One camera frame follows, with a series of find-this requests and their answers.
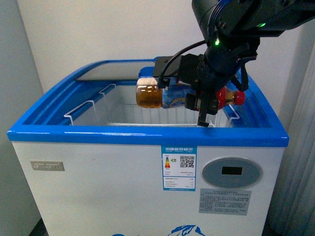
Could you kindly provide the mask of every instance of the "blue logo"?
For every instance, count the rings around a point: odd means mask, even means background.
[[[182,225],[172,230],[172,232],[167,236],[205,236],[200,228],[196,225]]]

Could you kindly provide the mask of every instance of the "digital display panel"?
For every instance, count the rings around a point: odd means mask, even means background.
[[[235,175],[240,176],[242,174],[243,167],[223,166],[222,175]]]

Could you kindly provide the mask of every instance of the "wire basket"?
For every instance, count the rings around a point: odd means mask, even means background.
[[[110,84],[99,92],[102,94],[100,100],[85,101],[64,117],[70,119],[71,125],[198,127],[197,111],[185,107],[142,108],[136,104],[135,91],[135,86]],[[73,114],[88,103],[92,106],[74,118]],[[207,115],[209,127],[230,127],[233,119],[240,118],[232,106],[231,109],[235,116],[230,119],[223,110],[219,110],[215,116]]]

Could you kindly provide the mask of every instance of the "sticker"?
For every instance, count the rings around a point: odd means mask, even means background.
[[[197,147],[162,146],[163,189],[196,190]]]
[[[200,189],[199,213],[247,215],[251,191]]]

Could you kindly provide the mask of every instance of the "black cable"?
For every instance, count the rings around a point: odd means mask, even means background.
[[[190,45],[190,46],[188,46],[188,47],[186,47],[186,48],[180,50],[178,53],[176,53],[176,54],[168,61],[168,63],[165,65],[164,69],[162,70],[160,76],[158,77],[159,82],[162,82],[162,80],[164,79],[164,74],[165,74],[166,70],[168,69],[168,67],[170,66],[170,64],[172,64],[172,62],[173,62],[177,57],[179,57],[181,54],[183,54],[183,53],[185,53],[185,52],[187,52],[187,51],[189,51],[189,50],[191,50],[191,49],[193,49],[193,48],[196,48],[196,47],[198,47],[198,46],[200,46],[200,45],[203,45],[203,44],[205,44],[205,43],[206,43],[206,41],[205,41],[205,40],[202,40],[202,41],[197,42],[197,43],[194,43],[194,44],[192,44],[192,45]]]

